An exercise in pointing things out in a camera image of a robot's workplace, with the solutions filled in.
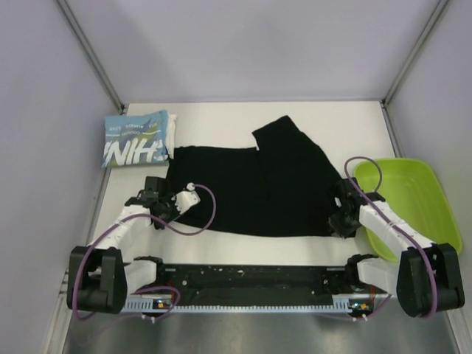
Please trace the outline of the black t shirt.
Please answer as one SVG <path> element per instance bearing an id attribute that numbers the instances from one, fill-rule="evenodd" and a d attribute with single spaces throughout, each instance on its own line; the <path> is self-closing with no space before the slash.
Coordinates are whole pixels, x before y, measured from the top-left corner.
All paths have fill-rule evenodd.
<path id="1" fill-rule="evenodd" d="M 174 192 L 209 188 L 179 223 L 259 237 L 330 237 L 341 176 L 325 152 L 281 117 L 252 133 L 249 148 L 179 147 L 166 179 Z"/>

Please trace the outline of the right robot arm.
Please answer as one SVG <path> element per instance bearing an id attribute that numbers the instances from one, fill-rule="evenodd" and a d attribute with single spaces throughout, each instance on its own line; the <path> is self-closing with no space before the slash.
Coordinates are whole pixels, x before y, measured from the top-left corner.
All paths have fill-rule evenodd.
<path id="1" fill-rule="evenodd" d="M 364 227 L 394 254 L 356 254 L 348 259 L 344 283 L 359 292 L 372 285 L 398 299 L 410 317 L 458 309 L 465 304 L 458 254 L 449 243 L 436 243 L 397 215 L 378 192 L 365 193 L 354 178 L 333 187 L 335 212 L 328 223 L 342 238 Z"/>

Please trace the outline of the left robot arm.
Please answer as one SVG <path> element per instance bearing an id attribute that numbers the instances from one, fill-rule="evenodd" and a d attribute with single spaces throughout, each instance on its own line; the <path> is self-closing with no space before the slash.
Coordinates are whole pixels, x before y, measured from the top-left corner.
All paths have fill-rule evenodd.
<path id="1" fill-rule="evenodd" d="M 79 312 L 118 314 L 128 296 L 146 287 L 162 291 L 167 284 L 163 261 L 154 256 L 138 256 L 126 263 L 123 255 L 141 232 L 154 226 L 154 218 L 170 223 L 179 217 L 170 184 L 148 176 L 142 190 L 125 202 L 115 222 L 103 236 L 87 246 L 76 246 L 69 255 L 67 305 L 74 316 Z"/>

